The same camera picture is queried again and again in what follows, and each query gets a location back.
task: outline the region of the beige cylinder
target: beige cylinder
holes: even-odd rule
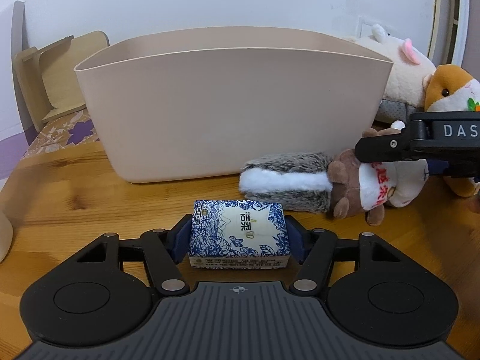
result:
[[[0,211],[0,262],[7,255],[13,236],[14,229],[11,227],[10,221],[3,211]]]

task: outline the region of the white wall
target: white wall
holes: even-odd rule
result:
[[[22,18],[21,2],[0,9],[0,141],[23,133],[21,116],[30,119],[23,97],[17,105],[11,64],[12,56],[22,50]]]
[[[0,9],[14,0],[0,0]],[[357,34],[359,17],[410,37],[426,54],[434,0],[22,0],[30,46],[103,30],[110,42],[147,33],[215,25],[293,27]]]

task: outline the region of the beige plastic basket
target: beige plastic basket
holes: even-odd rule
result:
[[[374,120],[392,63],[317,32],[212,27],[125,40],[75,72],[113,168],[143,183],[353,147]]]

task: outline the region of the white fur trim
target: white fur trim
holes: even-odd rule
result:
[[[371,33],[378,43],[385,43],[387,39],[387,33],[380,24],[374,24],[371,28]]]
[[[480,82],[476,79],[471,79],[451,95],[438,99],[432,103],[427,111],[468,111],[470,97],[476,103],[480,103]]]
[[[403,130],[405,128],[405,123],[403,123],[401,120],[396,120],[390,127],[396,128],[397,130]]]
[[[240,175],[240,191],[268,193],[279,191],[332,191],[326,172],[280,173],[261,168],[248,169]]]

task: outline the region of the gray gripper pad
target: gray gripper pad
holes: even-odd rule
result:
[[[138,330],[117,341],[68,349],[34,342],[21,360],[459,360],[444,342],[416,349],[366,344],[339,329],[315,298],[280,282],[207,283],[165,298]]]

